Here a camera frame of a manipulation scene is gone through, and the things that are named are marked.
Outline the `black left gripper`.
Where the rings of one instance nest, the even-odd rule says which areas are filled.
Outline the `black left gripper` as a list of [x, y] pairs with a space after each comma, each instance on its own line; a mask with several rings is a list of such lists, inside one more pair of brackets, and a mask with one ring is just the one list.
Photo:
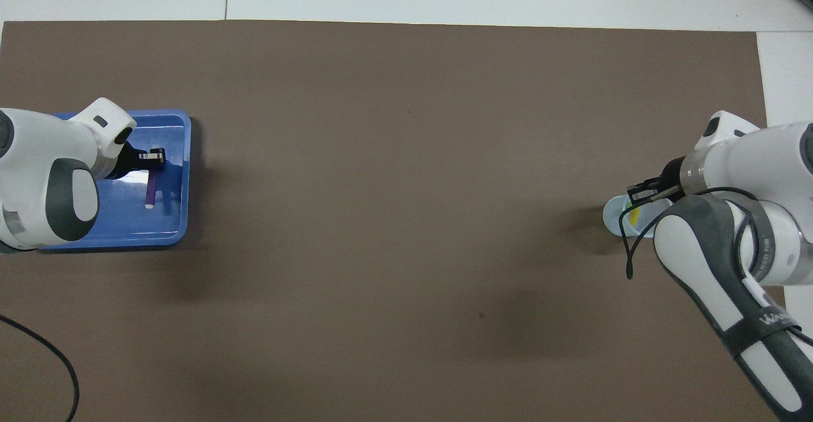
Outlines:
[[166, 153], [162, 147], [144, 151], [135, 149], [130, 143], [124, 143], [116, 159], [116, 164], [114, 164], [111, 172], [105, 176], [105, 179], [121, 179], [133, 171], [160, 172], [165, 169], [165, 166]]

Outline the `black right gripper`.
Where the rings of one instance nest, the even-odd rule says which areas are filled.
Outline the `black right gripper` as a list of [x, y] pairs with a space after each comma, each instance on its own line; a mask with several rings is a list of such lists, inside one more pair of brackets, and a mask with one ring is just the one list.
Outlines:
[[627, 195], [630, 199], [630, 207], [642, 207], [642, 205], [668, 199], [668, 197], [685, 197], [686, 193], [680, 178], [684, 161], [685, 156], [675, 158], [663, 167], [660, 179], [645, 179], [645, 181], [629, 186]]

